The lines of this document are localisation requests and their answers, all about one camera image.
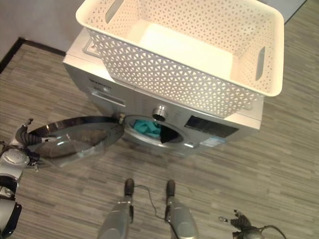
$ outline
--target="teal cloth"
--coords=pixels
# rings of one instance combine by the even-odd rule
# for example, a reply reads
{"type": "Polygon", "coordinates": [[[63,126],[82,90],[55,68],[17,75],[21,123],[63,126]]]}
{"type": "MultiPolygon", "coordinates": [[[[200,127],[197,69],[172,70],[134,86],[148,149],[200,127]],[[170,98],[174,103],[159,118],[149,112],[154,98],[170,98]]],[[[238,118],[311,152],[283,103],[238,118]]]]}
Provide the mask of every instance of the teal cloth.
{"type": "Polygon", "coordinates": [[[136,120],[133,129],[153,138],[160,137],[160,125],[148,120],[136,120]]]}

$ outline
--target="open door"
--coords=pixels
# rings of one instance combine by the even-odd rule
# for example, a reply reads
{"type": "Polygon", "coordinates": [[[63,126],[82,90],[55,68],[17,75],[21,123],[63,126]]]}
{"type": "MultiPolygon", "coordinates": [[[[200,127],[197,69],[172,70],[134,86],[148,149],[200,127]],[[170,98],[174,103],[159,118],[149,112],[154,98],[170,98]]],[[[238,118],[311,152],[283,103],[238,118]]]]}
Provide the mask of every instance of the open door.
{"type": "Polygon", "coordinates": [[[104,153],[106,147],[122,137],[124,128],[114,118],[87,116],[50,123],[30,133],[57,139],[29,147],[41,156],[39,167],[63,167],[84,157],[104,153]]]}

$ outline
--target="laundry basket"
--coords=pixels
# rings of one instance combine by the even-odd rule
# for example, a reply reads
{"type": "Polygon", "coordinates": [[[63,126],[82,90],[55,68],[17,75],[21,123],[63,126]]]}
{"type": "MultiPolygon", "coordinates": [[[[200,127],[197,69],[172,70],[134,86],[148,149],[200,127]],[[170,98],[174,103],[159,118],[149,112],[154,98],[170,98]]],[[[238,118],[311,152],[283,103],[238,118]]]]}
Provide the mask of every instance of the laundry basket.
{"type": "Polygon", "coordinates": [[[114,80],[219,117],[282,89],[284,20],[257,0],[86,0],[114,80]]]}

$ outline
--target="cable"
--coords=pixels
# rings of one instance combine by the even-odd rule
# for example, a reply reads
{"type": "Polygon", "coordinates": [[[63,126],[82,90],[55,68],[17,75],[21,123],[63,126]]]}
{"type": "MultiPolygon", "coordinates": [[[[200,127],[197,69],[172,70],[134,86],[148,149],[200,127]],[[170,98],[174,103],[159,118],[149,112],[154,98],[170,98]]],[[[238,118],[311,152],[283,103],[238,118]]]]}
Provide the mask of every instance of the cable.
{"type": "Polygon", "coordinates": [[[155,207],[155,205],[154,205],[154,203],[153,203],[150,189],[149,189],[147,186],[144,186],[144,185],[136,185],[135,188],[144,188],[144,189],[147,190],[147,192],[149,193],[149,199],[150,199],[151,205],[152,205],[152,207],[154,208],[155,216],[156,216],[158,219],[161,219],[161,220],[164,220],[165,222],[167,222],[167,223],[170,225],[171,230],[172,230],[173,233],[175,234],[176,239],[179,239],[179,237],[178,237],[178,235],[177,235],[177,232],[176,232],[176,230],[175,230],[173,224],[172,224],[169,220],[167,220],[166,218],[162,218],[162,217],[160,217],[160,216],[157,215],[158,212],[157,212],[157,209],[156,209],[156,207],[155,207]]]}
{"type": "Polygon", "coordinates": [[[267,228],[272,228],[272,229],[275,229],[276,231],[278,231],[284,239],[287,239],[287,237],[285,236],[285,234],[283,233],[282,230],[280,230],[278,227],[274,226],[274,225],[267,225],[267,226],[264,226],[263,228],[260,228],[261,229],[261,233],[263,232],[264,229],[267,229],[267,228]]]}
{"type": "Polygon", "coordinates": [[[158,219],[162,219],[162,220],[165,221],[165,218],[162,218],[162,217],[158,216],[158,211],[157,211],[157,209],[156,209],[156,207],[154,206],[154,203],[153,203],[153,201],[152,201],[150,189],[149,189],[147,186],[144,186],[144,185],[136,185],[135,188],[144,188],[144,189],[146,189],[146,190],[148,191],[151,205],[152,205],[152,207],[154,208],[155,216],[156,216],[158,219]]]}

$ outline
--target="laminate flooring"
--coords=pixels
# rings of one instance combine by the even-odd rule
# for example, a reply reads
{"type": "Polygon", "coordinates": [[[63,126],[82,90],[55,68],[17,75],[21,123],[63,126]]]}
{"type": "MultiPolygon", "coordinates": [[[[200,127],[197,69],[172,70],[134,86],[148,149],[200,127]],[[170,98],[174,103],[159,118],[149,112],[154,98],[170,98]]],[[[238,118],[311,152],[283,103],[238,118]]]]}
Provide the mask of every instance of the laminate flooring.
{"type": "MultiPolygon", "coordinates": [[[[186,159],[153,155],[118,141],[106,154],[63,169],[25,170],[14,238],[94,239],[127,178],[150,188],[160,215],[164,189],[191,208],[200,238],[229,239],[218,216],[240,209],[253,225],[276,225],[289,239],[319,238],[319,1],[308,0],[285,25],[282,93],[266,98],[261,130],[186,159]]],[[[0,140],[27,118],[30,129],[70,117],[100,115],[69,78],[63,57],[23,45],[0,75],[0,140]]],[[[134,195],[130,239],[167,239],[147,192],[134,195]]],[[[280,239],[273,230],[268,239],[280,239]]]]}

